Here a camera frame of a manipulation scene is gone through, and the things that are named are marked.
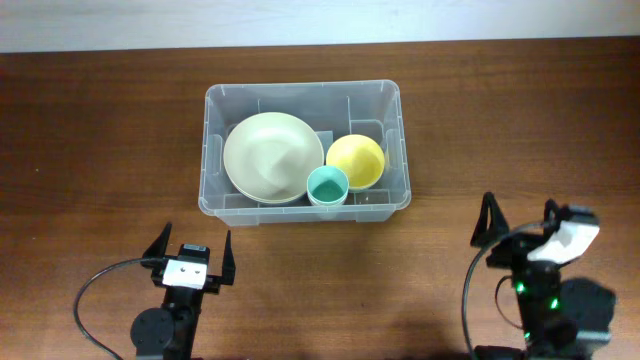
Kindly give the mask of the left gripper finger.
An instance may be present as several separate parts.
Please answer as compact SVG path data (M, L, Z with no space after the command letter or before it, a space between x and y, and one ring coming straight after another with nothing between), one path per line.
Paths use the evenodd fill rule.
M147 269L163 269L166 266L168 258L166 257L166 249L170 239L172 223L168 222L160 235L151 243L151 245L143 252L141 266Z
M236 274L236 264L233 255L231 239L232 234L231 231L228 230L225 240L221 273L221 284L227 286L232 286L234 284Z

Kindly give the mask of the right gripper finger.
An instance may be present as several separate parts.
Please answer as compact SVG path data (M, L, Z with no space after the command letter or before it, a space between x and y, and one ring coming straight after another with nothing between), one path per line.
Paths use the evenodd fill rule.
M509 225L492 192L483 195L480 214L470 240L472 247L481 248L509 232Z
M545 202L543 225L545 231L552 231L556 225L556 213L559 211L559 205L553 200L548 199Z

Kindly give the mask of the cream cup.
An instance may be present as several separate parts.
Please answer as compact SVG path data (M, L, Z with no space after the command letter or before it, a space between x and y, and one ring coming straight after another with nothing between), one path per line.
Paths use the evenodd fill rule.
M335 207L335 206L343 205L345 203L345 201L346 201L346 197L345 198L336 199L336 200L333 200L333 201L322 201L322 200L319 200L317 198L309 197L309 201L313 206Z

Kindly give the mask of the beige bowl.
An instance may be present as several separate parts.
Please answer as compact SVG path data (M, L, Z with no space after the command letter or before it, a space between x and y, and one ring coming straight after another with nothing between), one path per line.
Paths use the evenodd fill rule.
M286 113L266 112L241 121L229 134L223 164L231 183L241 178L292 181L307 178L324 164L316 132Z
M233 181L232 184L246 197L268 205L292 203L302 198L307 192L306 183L302 178L294 178L292 181L241 178Z

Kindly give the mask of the mint green cup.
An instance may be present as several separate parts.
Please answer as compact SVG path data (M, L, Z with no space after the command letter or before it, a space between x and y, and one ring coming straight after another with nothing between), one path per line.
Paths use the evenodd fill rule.
M311 172L307 178L307 197L322 201L347 198L349 179L335 166L321 166Z

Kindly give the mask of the yellow small bowl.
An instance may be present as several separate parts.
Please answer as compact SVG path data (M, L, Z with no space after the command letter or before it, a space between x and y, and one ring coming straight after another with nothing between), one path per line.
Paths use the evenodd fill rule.
M381 146L372 138L350 134L336 140L328 150L326 164L341 169L350 187L375 185L385 170L385 156Z

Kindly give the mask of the mint green small bowl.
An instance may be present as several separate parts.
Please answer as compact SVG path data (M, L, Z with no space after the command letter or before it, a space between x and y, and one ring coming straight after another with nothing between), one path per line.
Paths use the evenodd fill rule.
M349 193L358 194L358 193L363 193L363 192L373 191L373 190L377 190L377 188L375 186L370 186L370 187L350 187L348 191L349 191Z

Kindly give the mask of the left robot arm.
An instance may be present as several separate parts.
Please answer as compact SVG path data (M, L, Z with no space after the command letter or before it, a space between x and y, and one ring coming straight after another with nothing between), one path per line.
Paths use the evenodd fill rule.
M231 234L225 239L222 271L213 275L208 272L210 249L206 246L183 244L176 255L166 253L171 229L166 224L142 256L153 284L165 293L160 306L141 312L131 325L138 359L190 359L204 296L217 295L223 286L234 284Z

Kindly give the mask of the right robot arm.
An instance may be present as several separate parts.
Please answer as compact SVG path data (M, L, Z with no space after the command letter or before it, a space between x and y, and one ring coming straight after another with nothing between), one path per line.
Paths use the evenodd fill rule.
M595 213L549 199L540 221L511 228L493 193L483 195L470 245L479 249L462 290L461 321L472 359L590 359L609 344L615 293L589 278L561 279L561 270L584 255L600 231ZM473 272L482 260L506 269L516 294L526 348L472 344L468 296Z

